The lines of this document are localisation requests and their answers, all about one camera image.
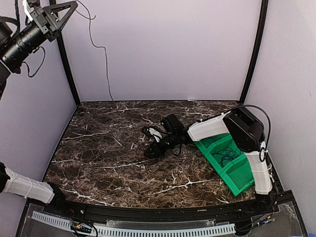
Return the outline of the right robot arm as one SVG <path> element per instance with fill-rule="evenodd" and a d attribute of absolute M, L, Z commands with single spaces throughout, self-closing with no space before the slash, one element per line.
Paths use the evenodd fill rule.
<path fill-rule="evenodd" d="M 261 195 L 253 201 L 252 210 L 256 214 L 263 214 L 271 206 L 271 199 L 267 195 L 273 188 L 271 165 L 266 157 L 270 136 L 264 134 L 263 123 L 248 110 L 249 107 L 237 106 L 221 114 L 200 119 L 188 127 L 174 114 L 161 120 L 164 130 L 156 126 L 144 126 L 142 133 L 153 138 L 153 142 L 145 150 L 145 156 L 158 158 L 176 146 L 229 134 L 237 148 L 244 152 L 254 178 L 255 192 Z"/>

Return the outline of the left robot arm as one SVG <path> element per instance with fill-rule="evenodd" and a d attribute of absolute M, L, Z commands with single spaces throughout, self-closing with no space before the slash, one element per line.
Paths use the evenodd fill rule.
<path fill-rule="evenodd" d="M 41 7 L 38 0 L 25 0 L 23 7 L 30 22 L 21 29 L 19 3 L 15 2 L 15 18 L 0 18 L 0 91 L 4 92 L 11 74 L 20 74 L 25 59 L 61 35 L 78 3 L 68 1 Z M 40 182 L 18 174 L 4 163 L 0 164 L 0 191 L 30 198 L 47 205 L 59 215 L 66 215 L 70 205 L 61 189 L 50 182 Z"/>

